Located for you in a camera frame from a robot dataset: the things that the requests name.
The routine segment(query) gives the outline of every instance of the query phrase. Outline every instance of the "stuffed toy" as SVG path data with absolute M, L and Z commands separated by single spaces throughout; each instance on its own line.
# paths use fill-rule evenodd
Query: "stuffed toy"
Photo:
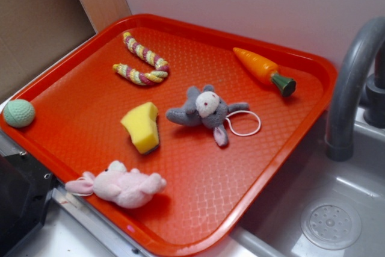
M 158 173 L 149 176 L 138 169 L 127 172 L 123 163 L 113 161 L 108 169 L 96 177 L 91 172 L 84 172 L 79 179 L 66 183 L 66 190 L 79 196 L 95 193 L 103 200 L 134 209 L 149 202 L 154 194 L 163 191 L 166 184 L 166 180 Z
M 200 92 L 195 86 L 187 90 L 187 101 L 181 108 L 171 108 L 166 112 L 166 118 L 178 125 L 198 126 L 204 125 L 212 129 L 214 139 L 219 147 L 226 146 L 229 142 L 224 121 L 230 113 L 245 112 L 249 109 L 246 102 L 227 105 L 221 97 L 214 92 L 214 86 L 208 84 Z

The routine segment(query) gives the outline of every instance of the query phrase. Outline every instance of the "orange carrot toy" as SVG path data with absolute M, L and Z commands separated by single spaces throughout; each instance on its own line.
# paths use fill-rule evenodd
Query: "orange carrot toy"
M 290 96 L 297 83 L 279 74 L 279 65 L 267 58 L 241 48 L 233 48 L 245 68 L 263 84 L 275 84 L 283 97 Z

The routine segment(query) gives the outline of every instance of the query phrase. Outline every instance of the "tray rim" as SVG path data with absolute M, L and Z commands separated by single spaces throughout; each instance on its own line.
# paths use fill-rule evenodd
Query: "tray rim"
M 213 246 L 215 243 L 219 242 L 222 238 L 227 235 L 227 233 L 234 227 L 234 225 L 236 225 L 237 221 L 247 210 L 247 208 L 251 205 L 249 201 L 250 198 L 253 200 L 257 198 L 258 194 L 263 190 L 263 187 L 266 185 L 267 181 L 270 180 L 275 175 L 279 167 L 283 165 L 285 159 L 295 149 L 295 147 L 302 140 L 302 138 L 305 136 L 310 127 L 315 123 L 318 117 L 326 109 L 333 94 L 337 72 L 334 66 L 328 60 L 307 52 L 302 52 L 284 46 L 275 45 L 260 40 L 250 39 L 243 36 L 224 33 L 215 29 L 205 28 L 202 26 L 193 25 L 190 23 L 185 23 L 165 17 L 155 16 L 152 14 L 137 14 L 134 16 L 125 17 L 112 23 L 109 27 L 101 31 L 96 36 L 92 37 L 83 45 L 79 46 L 71 54 L 61 59 L 57 64 L 54 64 L 50 69 L 48 69 L 40 76 L 38 76 L 35 80 L 27 84 L 10 100 L 18 98 L 23 98 L 28 101 L 33 100 L 43 90 L 58 81 L 66 73 L 70 72 L 74 67 L 76 67 L 79 63 L 85 60 L 91 53 L 97 51 L 101 46 L 103 46 L 105 44 L 106 39 L 112 39 L 118 33 L 121 33 L 124 30 L 138 27 L 151 28 L 166 33 L 172 32 L 177 29 L 177 35 L 183 36 L 184 34 L 188 34 L 189 39 L 206 43 L 211 46 L 213 45 L 213 41 L 218 40 L 221 43 L 221 45 L 218 47 L 224 49 L 232 49 L 234 46 L 239 46 L 244 49 L 253 50 L 253 48 L 255 47 L 262 47 L 271 51 L 272 54 L 278 52 L 280 54 L 294 55 L 296 57 L 308 59 L 310 62 L 313 63 L 316 62 L 319 65 L 317 67 L 312 67 L 311 70 L 306 66 L 295 68 L 298 70 L 309 72 L 312 75 L 315 75 L 316 73 L 317 78 L 322 78 L 321 84 L 324 89 L 324 94 L 316 103 L 316 105 L 311 109 L 308 116 L 296 128 L 293 135 L 291 135 L 286 140 L 283 147 L 281 147 L 281 149 L 273 157 L 270 165 L 262 171 L 260 176 L 255 180 L 253 185 L 245 193 L 244 197 L 230 211 L 225 221 L 223 221 L 217 227 L 217 229 L 213 231 L 213 233 L 211 233 L 207 238 L 191 244 L 170 244 L 154 233 L 149 234 L 148 232 L 141 230 L 141 223 L 137 222 L 136 220 L 131 220 L 132 225 L 135 227 L 136 230 L 135 236 L 131 237 L 135 238 L 135 240 L 138 241 L 146 250 L 154 254 L 165 256 L 185 256 L 196 254 Z M 72 65 L 65 66 L 65 64 L 67 64 L 68 62 L 70 62 Z M 7 135 L 9 135 L 14 141 L 19 143 L 27 151 L 38 152 L 36 155 L 34 155 L 37 159 L 55 158 L 49 152 L 41 152 L 41 149 L 38 148 L 32 140 L 25 138 L 20 133 L 22 132 L 22 129 L 14 129 L 8 126 L 5 123 L 3 117 L 0 118 L 0 128 L 2 128 Z M 138 232 L 140 232 L 142 235 L 140 240 L 137 240 Z

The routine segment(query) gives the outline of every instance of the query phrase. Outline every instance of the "yellow sponge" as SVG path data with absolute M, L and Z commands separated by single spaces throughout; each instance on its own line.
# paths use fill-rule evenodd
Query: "yellow sponge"
M 130 110 L 120 121 L 139 153 L 149 153 L 159 145 L 157 115 L 158 108 L 152 102 L 146 102 Z

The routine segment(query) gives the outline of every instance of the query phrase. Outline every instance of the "white string loop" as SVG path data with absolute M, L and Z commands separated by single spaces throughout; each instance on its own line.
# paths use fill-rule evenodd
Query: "white string loop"
M 249 132 L 249 133 L 247 133 L 247 134 L 240 134 L 240 133 L 236 132 L 236 131 L 233 129 L 233 126 L 231 125 L 231 121 L 230 121 L 229 117 L 231 117 L 231 116 L 234 115 L 234 114 L 238 114 L 238 113 L 247 113 L 247 114 L 252 114 L 253 116 L 255 116 L 255 118 L 257 118 L 257 120 L 258 120 L 258 127 L 257 127 L 254 131 Z M 229 123 L 230 130 L 233 132 L 233 134 L 238 135 L 238 136 L 240 136 L 240 137 L 248 137 L 249 135 L 254 135 L 254 134 L 256 134 L 257 132 L 259 132 L 260 127 L 262 126 L 262 122 L 260 121 L 259 116 L 258 116 L 256 113 L 252 112 L 252 111 L 234 111 L 234 112 L 228 114 L 228 115 L 226 116 L 225 120 L 227 120 L 227 122 Z

